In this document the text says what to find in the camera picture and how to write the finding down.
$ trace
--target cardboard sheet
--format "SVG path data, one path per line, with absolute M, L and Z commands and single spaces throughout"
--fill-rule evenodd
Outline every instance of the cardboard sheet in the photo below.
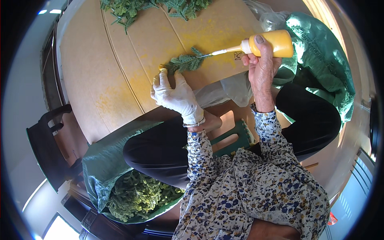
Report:
M 90 144 L 157 107 L 149 93 L 159 64 L 191 53 L 192 46 L 211 53 L 262 32 L 242 0 L 214 0 L 188 22 L 169 17 L 162 8 L 140 11 L 128 35 L 113 21 L 99 0 L 86 0 L 60 45 L 68 97 Z M 192 89 L 199 89 L 246 71 L 241 56 L 213 56 L 183 75 Z

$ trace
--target green plastic stool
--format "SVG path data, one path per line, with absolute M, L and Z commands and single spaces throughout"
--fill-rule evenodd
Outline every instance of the green plastic stool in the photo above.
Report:
M 249 130 L 247 124 L 245 123 L 244 119 L 241 119 L 240 121 L 237 121 L 235 123 L 235 127 L 231 130 L 223 133 L 222 135 L 218 136 L 217 138 L 211 140 L 211 145 L 214 145 L 221 140 L 229 137 L 232 134 L 237 134 L 238 139 L 236 142 L 231 143 L 227 147 L 224 147 L 222 149 L 219 149 L 218 151 L 213 153 L 213 156 L 221 157 L 223 155 L 229 155 L 233 156 L 236 153 L 236 150 L 238 148 L 248 149 L 251 146 L 255 145 L 255 138 L 251 131 Z

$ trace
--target person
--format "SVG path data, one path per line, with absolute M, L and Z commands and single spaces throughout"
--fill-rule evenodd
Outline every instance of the person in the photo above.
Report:
M 181 117 L 130 138 L 124 146 L 128 165 L 186 189 L 173 239 L 309 240 L 318 239 L 326 227 L 327 193 L 295 155 L 312 154 L 331 142 L 340 116 L 333 105 L 296 85 L 274 91 L 271 84 L 281 58 L 273 58 L 262 36 L 254 41 L 261 57 L 249 54 L 242 61 L 249 65 L 258 145 L 239 148 L 233 159 L 213 157 L 206 132 L 220 127 L 221 120 L 200 108 L 178 72 L 172 89 L 163 68 L 154 78 L 151 96 Z M 296 122 L 282 130 L 275 103 Z

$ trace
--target red object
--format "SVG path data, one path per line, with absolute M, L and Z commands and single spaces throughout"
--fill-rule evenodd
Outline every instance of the red object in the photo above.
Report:
M 328 225 L 333 225 L 335 223 L 337 223 L 337 218 L 331 212 L 329 215 Z

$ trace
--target blue floral pattern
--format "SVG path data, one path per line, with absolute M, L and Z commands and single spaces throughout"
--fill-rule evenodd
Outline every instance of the blue floral pattern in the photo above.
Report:
M 262 157 L 244 149 L 213 157 L 205 130 L 188 132 L 190 182 L 173 239 L 246 240 L 254 218 L 294 227 L 305 240 L 325 229 L 327 193 L 297 161 L 276 112 L 251 108 Z

